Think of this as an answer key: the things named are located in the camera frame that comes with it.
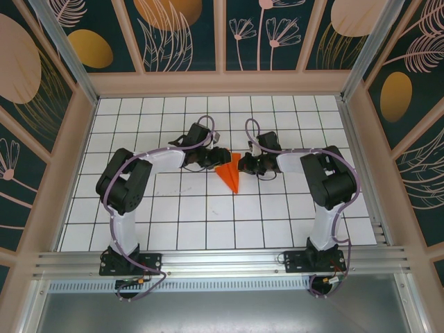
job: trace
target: white grid surface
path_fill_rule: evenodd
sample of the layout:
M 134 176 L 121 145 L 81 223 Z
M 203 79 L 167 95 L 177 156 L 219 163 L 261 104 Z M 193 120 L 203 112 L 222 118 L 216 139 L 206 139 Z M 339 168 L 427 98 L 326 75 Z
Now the white grid surface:
M 105 250 L 109 215 L 99 205 L 95 185 L 118 148 L 149 151 L 167 145 L 204 115 L 221 134 L 218 146 L 248 151 L 247 118 L 274 130 L 282 148 L 336 145 L 352 165 L 352 155 L 333 96 L 209 96 L 101 99 L 62 231 L 59 250 Z M 189 166 L 199 169 L 198 165 Z M 141 250 L 290 248 L 305 246 L 315 207 L 304 175 L 278 174 L 259 181 L 240 173 L 233 194 L 214 171 L 178 169 L 150 177 L 137 208 Z M 339 238 L 353 246 L 376 244 L 364 202 L 345 210 Z

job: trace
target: black bracket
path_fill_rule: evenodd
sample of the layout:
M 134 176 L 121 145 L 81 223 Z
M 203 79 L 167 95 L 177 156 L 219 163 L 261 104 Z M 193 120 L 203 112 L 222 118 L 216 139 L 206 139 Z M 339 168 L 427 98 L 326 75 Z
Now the black bracket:
M 142 276 L 144 274 L 142 268 L 131 264 L 123 255 L 114 251 L 110 246 L 108 246 L 107 252 L 101 255 L 100 276 Z M 138 246 L 129 257 L 157 271 L 162 268 L 162 254 L 160 253 L 140 253 Z M 149 274 L 159 275 L 159 273 L 152 272 Z
M 305 250 L 285 251 L 283 255 L 286 273 L 333 273 L 335 266 L 341 271 L 346 269 L 344 254 L 338 249 L 338 244 L 318 251 L 308 239 Z

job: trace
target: metal floor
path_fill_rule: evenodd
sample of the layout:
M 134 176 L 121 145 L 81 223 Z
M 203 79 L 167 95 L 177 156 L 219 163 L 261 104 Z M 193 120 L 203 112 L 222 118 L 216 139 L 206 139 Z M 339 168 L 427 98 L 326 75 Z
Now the metal floor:
M 135 303 L 109 293 L 49 294 L 39 333 L 410 332 L 391 275 L 350 276 L 340 293 L 306 290 L 155 292 Z

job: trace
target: purple cable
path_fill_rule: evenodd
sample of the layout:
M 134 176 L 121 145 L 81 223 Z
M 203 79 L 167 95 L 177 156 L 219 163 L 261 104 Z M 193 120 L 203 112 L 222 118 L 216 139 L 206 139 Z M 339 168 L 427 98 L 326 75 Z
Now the purple cable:
M 288 153 L 296 153 L 296 152 L 298 152 L 298 153 L 323 153 L 323 154 L 332 156 L 334 159 L 336 159 L 336 160 L 340 161 L 341 163 L 343 163 L 350 170 L 350 172 L 352 173 L 353 177 L 355 177 L 356 192 L 355 192 L 354 196 L 352 197 L 352 199 L 349 202 L 347 202 L 345 205 L 340 206 L 340 208 L 338 209 L 338 212 L 336 213 L 336 216 L 333 219 L 333 224 L 332 224 L 332 238 L 333 238 L 333 240 L 335 242 L 339 243 L 339 244 L 348 243 L 347 267 L 346 267 L 345 273 L 344 273 L 344 279 L 346 279 L 347 276 L 348 276 L 348 271 L 350 269 L 350 258 L 351 258 L 351 252 L 352 252 L 352 243 L 351 243 L 350 239 L 344 239 L 344 240 L 340 241 L 340 240 L 338 240 L 336 238 L 336 225 L 338 223 L 338 220 L 339 220 L 339 217 L 341 216 L 342 211 L 345 208 L 347 208 L 348 206 L 350 206 L 352 203 L 354 203 L 356 201 L 356 199 L 358 199 L 359 192 L 361 191 L 361 182 L 359 180 L 359 177 L 358 177 L 356 171 L 341 156 L 339 156 L 339 155 L 337 155 L 335 153 L 332 153 L 331 151 L 326 151 L 324 149 L 320 149 L 320 148 L 311 148 L 311 149 L 308 149 L 308 148 L 295 148 L 295 149 L 289 149 L 289 150 L 285 150 L 285 151 L 275 151 L 273 149 L 265 148 L 265 147 L 261 146 L 260 144 L 258 144 L 256 142 L 256 140 L 251 137 L 250 132 L 248 130 L 248 123 L 250 121 L 257 126 L 257 135 L 260 134 L 260 130 L 261 130 L 259 123 L 255 119 L 249 118 L 245 122 L 245 132 L 247 134 L 247 137 L 251 141 L 252 144 L 254 144 L 256 147 L 262 149 L 263 151 L 267 151 L 269 153 L 274 153 L 274 154 L 288 154 Z M 324 298 L 327 298 L 326 295 L 323 295 L 323 294 L 317 292 L 316 290 L 314 290 L 312 288 L 313 281 L 314 281 L 315 277 L 316 277 L 316 274 L 314 274 L 314 275 L 312 275 L 310 277 L 310 281 L 309 281 L 309 292 L 310 292 L 310 294 L 315 296 L 315 297 L 323 296 Z M 341 288 L 342 282 L 343 281 L 341 281 L 339 283 L 339 285 L 330 293 L 330 297 L 333 296 Z
M 120 246 L 119 242 L 117 241 L 117 239 L 116 239 L 116 234 L 115 234 L 115 232 L 114 232 L 114 212 L 113 212 L 113 211 L 112 211 L 112 210 L 106 205 L 106 203 L 108 202 L 108 196 L 110 195 L 111 188 L 112 188 L 112 186 L 115 184 L 115 182 L 117 181 L 117 178 L 122 174 L 123 170 L 124 170 L 124 169 L 125 169 L 130 163 L 132 163 L 133 161 L 137 160 L 138 158 L 141 158 L 141 157 L 148 157 L 148 156 L 151 155 L 151 154 L 159 153 L 159 152 L 162 152 L 162 151 L 187 151 L 187 150 L 189 150 L 189 149 L 194 149 L 194 148 L 197 148 L 197 147 L 199 147 L 199 146 L 202 146 L 206 141 L 208 141 L 209 139 L 211 139 L 211 137 L 214 135 L 214 119 L 213 119 L 211 116 L 208 116 L 208 115 L 201 116 L 201 117 L 198 119 L 197 123 L 200 123 L 200 121 L 201 121 L 202 119 L 204 119 L 204 118 L 208 118 L 208 119 L 212 122 L 212 128 L 211 128 L 210 133 L 208 133 L 208 136 L 207 136 L 203 141 L 201 141 L 201 142 L 199 142 L 198 144 L 195 144 L 195 145 L 193 145 L 193 146 L 190 146 L 190 147 L 165 147 L 165 148 L 157 148 L 157 149 L 154 149 L 154 150 L 149 151 L 149 152 L 147 152 L 147 153 L 142 153 L 142 154 L 139 154 L 139 155 L 136 155 L 136 156 L 132 156 L 129 160 L 127 160 L 125 163 L 122 164 L 122 166 L 119 168 L 119 170 L 117 170 L 116 174 L 115 174 L 114 177 L 111 179 L 111 182 L 110 182 L 110 184 L 108 185 L 108 188 L 107 188 L 106 191 L 105 191 L 105 196 L 103 197 L 102 204 L 103 204 L 105 210 L 106 210 L 108 213 L 110 213 L 110 215 L 111 215 L 111 219 L 110 219 L 111 237 L 112 237 L 112 240 L 113 240 L 114 244 L 116 245 L 117 249 L 119 250 L 119 252 L 123 255 L 123 257 L 124 257 L 126 260 L 128 260 L 128 261 L 129 261 L 131 264 L 133 264 L 134 266 L 137 266 L 137 267 L 143 269 L 144 271 L 148 271 L 148 272 L 152 272 L 152 273 L 156 273 L 156 274 L 161 274 L 161 275 L 163 275 L 163 277 L 162 277 L 159 281 L 157 281 L 157 282 L 156 282 L 156 283 L 155 283 L 150 289 L 148 289 L 147 291 L 145 291 L 145 292 L 143 292 L 143 293 L 139 293 L 139 294 L 137 294 L 137 295 L 134 296 L 133 298 L 123 298 L 123 297 L 120 295 L 120 291 L 121 291 L 121 289 L 122 289 L 123 287 L 125 287 L 125 285 L 122 284 L 122 285 L 119 287 L 119 289 L 117 289 L 117 296 L 119 297 L 120 301 L 125 300 L 126 302 L 131 302 L 131 300 L 139 300 L 139 299 L 145 297 L 145 296 L 148 295 L 152 290 L 154 290 L 155 287 L 157 287 L 159 284 L 161 284 L 161 283 L 167 278 L 167 275 L 166 275 L 165 272 L 162 272 L 162 271 L 159 271 L 159 270 L 157 270 L 157 269 L 149 268 L 149 267 L 146 267 L 146 266 L 144 266 L 144 265 L 139 264 L 139 263 L 136 262 L 135 260 L 132 260 L 131 258 L 129 258 L 129 256 L 127 256 L 127 254 L 125 254 L 125 252 L 123 251 L 123 248 Z

